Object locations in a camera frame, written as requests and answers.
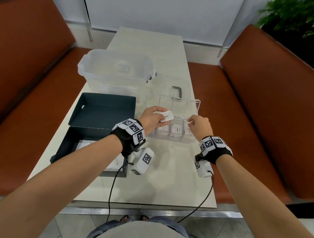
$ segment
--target orange sofa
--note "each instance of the orange sofa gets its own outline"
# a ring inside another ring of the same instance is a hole
[[[85,79],[89,49],[75,40],[52,0],[0,2],[0,196],[26,181]],[[220,66],[188,63],[199,115],[235,159],[285,204],[288,191],[314,200],[314,71],[254,26]],[[217,203],[234,203],[215,173]]]

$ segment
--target forearm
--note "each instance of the forearm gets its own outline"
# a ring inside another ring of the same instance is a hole
[[[0,202],[2,235],[38,237],[49,221],[99,176],[121,151],[120,140],[110,135],[38,173]]]
[[[216,165],[256,238],[313,238],[286,206],[231,156],[222,155]]]

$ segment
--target black wrist strap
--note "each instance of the black wrist strap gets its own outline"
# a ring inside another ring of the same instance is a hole
[[[195,156],[196,161],[207,160],[212,164],[216,164],[216,160],[223,154],[233,156],[229,146],[217,136],[206,136],[199,143],[201,153]]]
[[[145,142],[146,142],[146,139],[145,139],[145,133],[144,133],[144,130],[141,129],[139,131],[136,131],[133,135],[130,135],[125,129],[122,129],[120,128],[118,125],[119,124],[123,124],[124,125],[126,124],[125,122],[126,121],[123,121],[121,123],[118,123],[115,127],[114,127],[114,130],[110,133],[110,134],[114,134],[116,135],[119,140],[121,141],[121,144],[122,144],[122,152],[121,154],[124,156],[124,157],[127,157],[128,155],[130,155],[133,151],[136,151],[138,150]],[[140,123],[139,120],[136,120],[135,121],[142,127],[142,124]],[[138,141],[138,144],[135,144],[134,141],[136,141],[135,139],[133,139],[133,137],[136,137],[137,141]]]

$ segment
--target foot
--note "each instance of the foot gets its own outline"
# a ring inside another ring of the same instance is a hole
[[[122,217],[121,219],[120,219],[120,222],[125,222],[125,221],[127,221],[129,219],[129,216],[128,215],[125,215],[124,217]]]
[[[147,221],[148,219],[149,219],[149,217],[147,217],[147,216],[141,216],[141,218],[140,218],[141,221]]]

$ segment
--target cable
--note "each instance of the cable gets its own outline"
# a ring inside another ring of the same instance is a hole
[[[210,188],[210,191],[209,191],[208,195],[206,196],[206,198],[204,199],[204,201],[202,201],[202,203],[201,203],[193,212],[191,212],[190,214],[188,214],[187,216],[185,216],[184,218],[182,218],[180,221],[178,221],[178,223],[181,222],[181,221],[183,221],[185,218],[187,218],[188,216],[192,215],[197,209],[199,209],[200,206],[203,205],[203,203],[206,201],[206,199],[207,199],[208,196],[210,195],[210,193],[211,193],[211,191],[212,191],[212,189],[213,189],[213,186],[214,186],[214,175],[213,175],[213,173],[212,173],[211,171],[209,171],[209,172],[212,174],[213,181],[212,181],[212,187]]]
[[[124,165],[122,165],[119,170],[117,171],[116,175],[115,175],[115,179],[113,180],[113,183],[112,183],[112,186],[111,186],[111,190],[110,190],[110,195],[109,195],[109,200],[108,200],[108,206],[109,206],[109,213],[108,213],[108,217],[107,217],[107,221],[108,222],[108,218],[110,216],[110,198],[111,198],[111,193],[112,193],[112,189],[113,189],[113,185],[115,184],[115,181],[116,181],[116,178],[117,178],[117,175],[120,171],[120,169],[122,169],[123,167],[125,167],[126,165],[134,165],[133,163],[125,163]]]

